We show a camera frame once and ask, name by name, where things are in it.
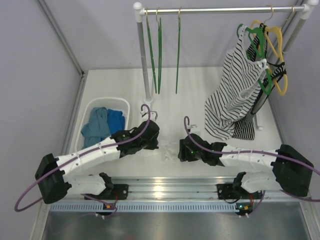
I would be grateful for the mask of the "white tank top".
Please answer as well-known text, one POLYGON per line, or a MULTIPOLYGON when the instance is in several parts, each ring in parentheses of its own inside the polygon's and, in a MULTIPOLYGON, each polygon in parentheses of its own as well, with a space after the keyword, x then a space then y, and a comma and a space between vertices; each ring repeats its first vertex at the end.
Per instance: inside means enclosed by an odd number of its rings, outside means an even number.
POLYGON ((154 150, 145 150, 143 155, 147 159, 157 160, 160 162, 171 163, 179 162, 179 143, 177 141, 172 142, 160 142, 158 148, 154 150))

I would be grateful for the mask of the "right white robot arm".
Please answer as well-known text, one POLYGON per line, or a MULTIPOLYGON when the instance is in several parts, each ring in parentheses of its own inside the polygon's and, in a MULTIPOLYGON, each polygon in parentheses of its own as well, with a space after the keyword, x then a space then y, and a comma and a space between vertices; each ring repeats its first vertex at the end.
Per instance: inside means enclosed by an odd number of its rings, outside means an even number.
POLYGON ((182 162, 201 160, 209 166, 236 167, 241 172, 233 180, 233 192, 246 198, 258 191, 284 191, 304 198, 309 193, 314 165, 290 145, 272 151, 233 147, 225 142, 208 143, 192 133, 179 140, 182 162))

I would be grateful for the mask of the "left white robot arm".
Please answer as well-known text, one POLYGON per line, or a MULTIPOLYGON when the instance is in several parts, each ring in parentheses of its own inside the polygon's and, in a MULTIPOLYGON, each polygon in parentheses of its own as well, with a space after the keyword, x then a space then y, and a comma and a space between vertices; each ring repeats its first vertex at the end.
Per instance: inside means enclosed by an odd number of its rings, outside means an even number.
POLYGON ((45 155, 35 173, 35 179, 45 204, 64 197, 85 195, 86 198, 107 200, 115 198, 117 189, 105 172, 89 174, 103 164, 134 155, 141 150, 158 148, 159 126, 144 121, 131 130, 119 130, 101 142, 62 156, 45 155))

